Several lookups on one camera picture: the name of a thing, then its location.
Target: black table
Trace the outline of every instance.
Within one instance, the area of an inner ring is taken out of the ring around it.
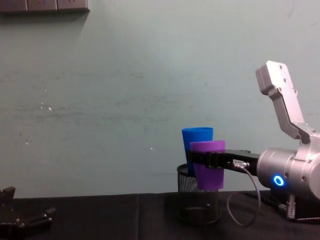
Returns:
[[[13,206],[26,216],[57,209],[50,232],[30,240],[319,240],[320,225],[286,221],[262,204],[253,226],[243,228],[229,217],[220,192],[222,219],[215,225],[193,227],[176,218],[177,193],[15,199]],[[257,202],[242,194],[231,208],[240,220],[249,219]]]

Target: plastic cup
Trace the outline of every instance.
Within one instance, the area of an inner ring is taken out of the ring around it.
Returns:
[[[192,151],[201,153],[224,152],[226,142],[223,140],[191,142],[190,148]],[[199,189],[217,191],[224,188],[225,170],[223,168],[208,168],[203,164],[194,163],[194,171]]]
[[[191,127],[182,129],[182,138],[186,162],[188,164],[189,173],[194,173],[194,165],[188,161],[188,150],[190,150],[191,142],[212,141],[214,139],[214,129],[212,127]]]

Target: mesh pencil holder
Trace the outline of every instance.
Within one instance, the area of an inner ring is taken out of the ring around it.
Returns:
[[[185,224],[204,226],[214,224],[221,218],[219,192],[201,190],[194,173],[188,165],[177,167],[178,209],[177,218]]]

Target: wall socket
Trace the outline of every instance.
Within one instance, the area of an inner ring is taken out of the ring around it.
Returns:
[[[57,0],[58,10],[89,10],[88,0]]]
[[[0,13],[28,11],[27,0],[0,0]]]
[[[27,0],[28,11],[57,11],[57,0]]]

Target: gray cable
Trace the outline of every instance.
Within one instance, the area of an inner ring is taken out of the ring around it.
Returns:
[[[235,216],[232,214],[232,212],[231,212],[231,210],[230,210],[230,199],[232,198],[232,196],[234,196],[234,195],[236,195],[236,194],[239,193],[238,191],[236,191],[236,192],[230,194],[230,196],[229,196],[228,199],[226,200],[226,208],[227,208],[227,210],[228,210],[229,215],[230,215],[231,218],[235,221],[236,224],[240,225],[241,227],[249,227],[250,225],[252,225],[252,224],[255,222],[255,220],[256,220],[257,217],[258,217],[258,214],[259,214],[259,211],[260,211],[260,208],[261,208],[261,196],[260,196],[260,191],[259,191],[259,189],[258,189],[258,186],[257,186],[257,184],[256,184],[256,182],[255,182],[255,180],[254,180],[254,177],[251,175],[251,173],[250,173],[247,169],[245,169],[244,167],[239,167],[239,166],[238,166],[238,168],[241,168],[246,174],[248,174],[248,176],[249,176],[250,179],[252,180],[252,183],[253,183],[253,185],[254,185],[254,188],[255,188],[256,194],[257,194],[258,206],[257,206],[257,208],[256,208],[256,211],[255,211],[255,213],[254,213],[253,218],[252,218],[250,221],[248,221],[247,223],[241,223],[241,222],[239,222],[239,221],[235,218]]]

